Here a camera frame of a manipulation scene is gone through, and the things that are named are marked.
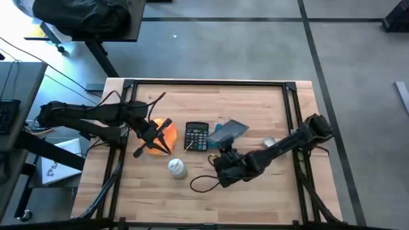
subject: desk leg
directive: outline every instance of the desk leg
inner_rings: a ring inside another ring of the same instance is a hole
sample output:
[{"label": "desk leg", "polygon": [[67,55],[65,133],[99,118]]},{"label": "desk leg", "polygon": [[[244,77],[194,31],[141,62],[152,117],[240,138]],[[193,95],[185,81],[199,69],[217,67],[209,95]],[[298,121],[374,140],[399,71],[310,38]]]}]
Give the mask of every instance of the desk leg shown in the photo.
[{"label": "desk leg", "polygon": [[[107,51],[102,47],[102,42],[85,42],[89,51],[91,51],[92,55],[94,55],[96,61],[100,64],[102,69],[108,75],[108,77],[120,77],[116,72],[115,68],[112,66],[111,62],[109,61],[107,55]],[[104,85],[103,84],[87,84],[86,91],[103,91]]]},{"label": "desk leg", "polygon": [[21,194],[19,204],[17,205],[17,209],[14,213],[14,218],[19,219],[21,222],[27,222],[33,215],[26,208],[31,196],[31,192],[33,191],[33,188],[30,188],[30,183],[31,178],[33,177],[36,170],[38,158],[38,155],[36,155],[33,164],[24,163],[24,166],[21,170],[21,174],[28,176],[26,184],[24,185],[23,193]]},{"label": "desk leg", "polygon": [[45,157],[68,167],[82,170],[85,159],[65,149],[59,148],[35,135],[22,131],[17,138],[15,147],[28,150],[35,155]]}]

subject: blue object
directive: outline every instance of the blue object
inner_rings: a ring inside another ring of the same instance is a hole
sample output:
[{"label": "blue object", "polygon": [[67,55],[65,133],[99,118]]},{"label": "blue object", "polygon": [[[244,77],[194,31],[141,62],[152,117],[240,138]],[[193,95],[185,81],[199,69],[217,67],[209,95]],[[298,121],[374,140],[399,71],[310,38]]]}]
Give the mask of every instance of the blue object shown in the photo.
[{"label": "blue object", "polygon": [[[223,126],[222,124],[217,123],[214,132],[219,131],[222,128],[222,126]],[[209,142],[208,145],[209,145],[209,148],[217,148],[217,145],[215,143]]]}]

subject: calculator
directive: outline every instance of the calculator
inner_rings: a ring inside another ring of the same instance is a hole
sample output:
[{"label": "calculator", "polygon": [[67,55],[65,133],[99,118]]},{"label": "calculator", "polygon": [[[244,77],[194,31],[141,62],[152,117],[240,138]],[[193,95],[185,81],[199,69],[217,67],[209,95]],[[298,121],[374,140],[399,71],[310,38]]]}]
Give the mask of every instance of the calculator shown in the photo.
[{"label": "calculator", "polygon": [[187,122],[185,129],[184,148],[187,149],[188,151],[207,151],[208,146],[206,138],[208,134],[209,124],[196,121]]}]

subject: keyboard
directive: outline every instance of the keyboard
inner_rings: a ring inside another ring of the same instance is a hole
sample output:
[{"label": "keyboard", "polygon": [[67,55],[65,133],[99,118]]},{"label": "keyboard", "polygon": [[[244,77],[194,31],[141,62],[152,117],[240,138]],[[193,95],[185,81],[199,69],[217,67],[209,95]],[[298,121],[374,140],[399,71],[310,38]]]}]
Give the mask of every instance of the keyboard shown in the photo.
[{"label": "keyboard", "polygon": [[0,135],[10,134],[13,123],[19,114],[20,101],[7,100],[0,101]]}]

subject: table leg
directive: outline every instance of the table leg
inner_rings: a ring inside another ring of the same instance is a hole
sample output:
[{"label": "table leg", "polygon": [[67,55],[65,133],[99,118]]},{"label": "table leg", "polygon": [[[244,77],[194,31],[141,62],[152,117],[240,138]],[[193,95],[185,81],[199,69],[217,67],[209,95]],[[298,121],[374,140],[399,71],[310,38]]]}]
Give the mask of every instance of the table leg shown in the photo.
[{"label": "table leg", "polygon": [[[107,51],[102,47],[102,42],[97,41],[88,41],[85,42],[89,51],[91,51],[92,55],[94,55],[95,59],[98,61],[102,69],[104,69],[105,73],[108,77],[119,77],[118,73],[116,72],[115,68],[112,66],[111,62],[109,61],[107,55]],[[103,91],[104,85],[103,84],[87,84],[86,91]]]},{"label": "table leg", "polygon": [[35,170],[36,170],[36,164],[37,164],[38,158],[39,156],[36,155],[33,164],[24,163],[24,166],[21,170],[21,174],[28,176],[26,184],[24,185],[23,193],[21,195],[19,204],[17,205],[17,209],[15,210],[15,213],[14,213],[14,218],[19,219],[21,222],[28,221],[32,216],[32,213],[29,210],[26,210],[26,208],[27,208],[27,204],[30,199],[31,193],[33,191],[33,188],[30,188],[29,186],[30,186],[31,178],[33,177]]}]

